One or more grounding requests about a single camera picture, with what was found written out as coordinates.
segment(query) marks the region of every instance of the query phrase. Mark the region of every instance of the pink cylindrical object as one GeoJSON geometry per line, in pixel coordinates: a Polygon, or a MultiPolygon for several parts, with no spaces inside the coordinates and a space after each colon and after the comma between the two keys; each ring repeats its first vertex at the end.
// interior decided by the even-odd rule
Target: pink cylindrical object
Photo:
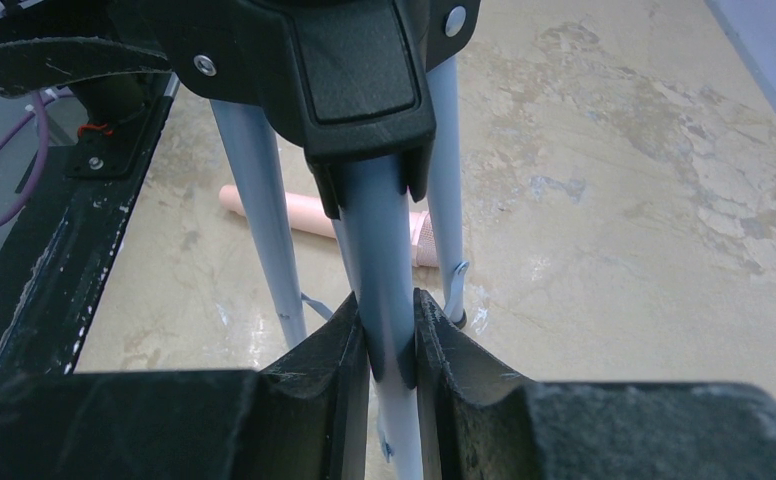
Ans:
{"type": "MultiPolygon", "coordinates": [[[[227,210],[244,215],[244,206],[234,185],[224,185],[218,198],[227,210]]],[[[319,198],[286,192],[285,201],[288,204],[288,222],[291,228],[335,238],[332,221],[323,213],[323,204],[319,198]]],[[[429,212],[409,213],[409,242],[412,246],[413,266],[438,266],[429,212]]]]}

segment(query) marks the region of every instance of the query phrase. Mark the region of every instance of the concrete floor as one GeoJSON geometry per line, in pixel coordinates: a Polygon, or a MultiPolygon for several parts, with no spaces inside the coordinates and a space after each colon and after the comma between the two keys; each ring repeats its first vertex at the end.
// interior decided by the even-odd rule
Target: concrete floor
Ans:
{"type": "MultiPolygon", "coordinates": [[[[776,397],[776,116],[701,0],[485,0],[459,73],[465,332],[535,379],[776,397]]],[[[287,189],[315,194],[281,147],[287,189]]],[[[283,353],[249,228],[217,203],[225,183],[208,102],[183,89],[77,371],[283,353]]],[[[337,305],[334,242],[294,242],[303,290],[337,305]]],[[[437,271],[415,281],[440,298],[437,271]]],[[[390,478],[369,447],[368,477],[390,478]]]]}

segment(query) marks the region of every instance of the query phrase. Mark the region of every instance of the metal screw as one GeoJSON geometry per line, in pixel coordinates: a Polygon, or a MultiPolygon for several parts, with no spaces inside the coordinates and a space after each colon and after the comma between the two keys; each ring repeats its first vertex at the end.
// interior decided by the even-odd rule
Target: metal screw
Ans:
{"type": "Polygon", "coordinates": [[[447,21],[444,24],[444,33],[448,37],[455,37],[465,26],[465,19],[467,18],[467,11],[465,7],[458,6],[450,10],[447,15],[447,21]]]}
{"type": "Polygon", "coordinates": [[[99,170],[103,165],[105,165],[105,162],[99,157],[91,157],[88,159],[88,166],[91,167],[91,170],[99,170]]]}
{"type": "Polygon", "coordinates": [[[217,75],[217,67],[214,66],[214,62],[205,55],[197,55],[194,57],[194,66],[206,77],[217,75]]]}

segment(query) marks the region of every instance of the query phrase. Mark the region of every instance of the purple cable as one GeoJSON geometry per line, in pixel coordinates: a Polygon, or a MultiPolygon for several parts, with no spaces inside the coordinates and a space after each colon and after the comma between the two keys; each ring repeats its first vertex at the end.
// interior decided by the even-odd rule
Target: purple cable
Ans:
{"type": "MultiPolygon", "coordinates": [[[[72,94],[61,94],[58,97],[64,98],[69,96],[72,96],[72,94]]],[[[7,145],[12,138],[14,138],[14,136],[17,135],[17,133],[26,126],[27,123],[29,123],[36,116],[38,117],[38,154],[35,156],[35,164],[32,167],[32,173],[29,175],[29,179],[26,181],[26,185],[23,187],[23,191],[20,192],[20,196],[17,197],[17,200],[13,205],[11,205],[11,208],[9,208],[7,212],[0,216],[0,227],[8,223],[12,218],[14,218],[15,215],[20,212],[20,210],[23,209],[23,206],[29,200],[29,197],[32,196],[32,192],[35,190],[35,187],[38,184],[38,180],[41,178],[44,166],[46,165],[46,154],[49,148],[49,120],[46,116],[46,106],[54,101],[55,98],[50,97],[46,102],[44,102],[41,98],[40,92],[32,92],[32,104],[35,107],[35,112],[27,113],[23,118],[20,119],[19,122],[17,122],[17,125],[14,125],[14,128],[12,128],[5,135],[5,137],[0,140],[1,151],[3,148],[5,148],[5,145],[7,145]]]]}

